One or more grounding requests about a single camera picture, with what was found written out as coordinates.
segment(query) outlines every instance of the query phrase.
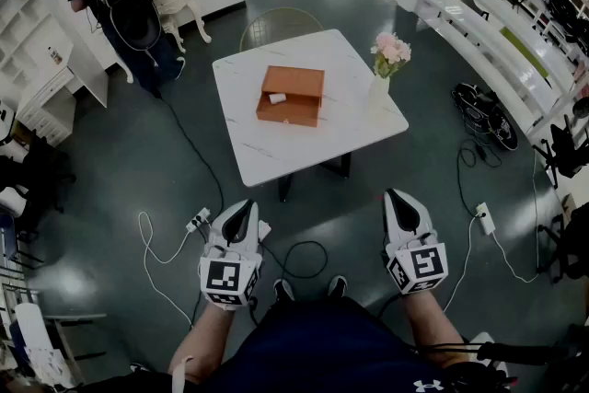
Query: wooden box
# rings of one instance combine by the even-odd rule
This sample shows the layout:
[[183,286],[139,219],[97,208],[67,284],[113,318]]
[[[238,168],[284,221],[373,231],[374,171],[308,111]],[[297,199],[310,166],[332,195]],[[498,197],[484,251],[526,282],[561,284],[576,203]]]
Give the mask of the wooden box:
[[[256,109],[259,120],[317,126],[325,71],[268,66]],[[270,94],[285,94],[286,101],[272,105]]]

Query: power outlet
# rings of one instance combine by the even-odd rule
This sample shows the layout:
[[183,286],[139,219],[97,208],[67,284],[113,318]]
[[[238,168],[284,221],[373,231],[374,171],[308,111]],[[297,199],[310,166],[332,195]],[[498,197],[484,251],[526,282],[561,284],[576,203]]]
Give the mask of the power outlet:
[[488,236],[495,230],[495,224],[491,218],[491,212],[489,211],[487,203],[483,202],[477,206],[477,216],[479,217],[480,224],[482,225],[482,230],[485,232],[485,235]]
[[199,227],[209,216],[211,216],[211,210],[206,207],[202,208],[202,210],[200,210],[199,213],[188,222],[186,230],[189,233],[194,233],[196,228]]

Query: blue jeans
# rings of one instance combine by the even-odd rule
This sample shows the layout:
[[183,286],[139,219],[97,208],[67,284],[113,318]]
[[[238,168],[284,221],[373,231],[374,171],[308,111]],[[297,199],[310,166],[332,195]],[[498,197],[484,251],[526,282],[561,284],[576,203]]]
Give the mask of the blue jeans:
[[[175,79],[180,74],[182,63],[176,60],[178,55],[167,42],[166,34],[163,30],[159,36],[159,40],[148,50],[149,54],[147,54],[145,51],[136,51],[130,48],[122,40],[109,20],[101,21],[100,25],[114,50],[131,70],[133,77],[145,90],[154,93],[162,82]],[[149,55],[156,60],[157,68],[155,68],[154,62]]]

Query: cardboard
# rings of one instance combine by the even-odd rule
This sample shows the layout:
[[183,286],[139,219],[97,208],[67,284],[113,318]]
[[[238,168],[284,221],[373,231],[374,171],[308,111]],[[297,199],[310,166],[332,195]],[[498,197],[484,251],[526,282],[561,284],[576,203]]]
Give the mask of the cardboard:
[[[317,69],[268,66],[256,108],[258,119],[317,127],[324,75]],[[286,101],[272,105],[271,94],[285,94]]]

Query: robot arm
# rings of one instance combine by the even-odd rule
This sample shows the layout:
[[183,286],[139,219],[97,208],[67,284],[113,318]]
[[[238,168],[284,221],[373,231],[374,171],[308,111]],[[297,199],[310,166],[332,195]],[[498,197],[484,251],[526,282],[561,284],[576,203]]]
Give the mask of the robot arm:
[[201,291],[222,309],[246,306],[260,278],[258,205],[236,203],[211,224],[200,261]]
[[388,236],[387,270],[404,295],[431,290],[448,275],[445,244],[438,243],[430,214],[402,191],[383,195],[383,218]]

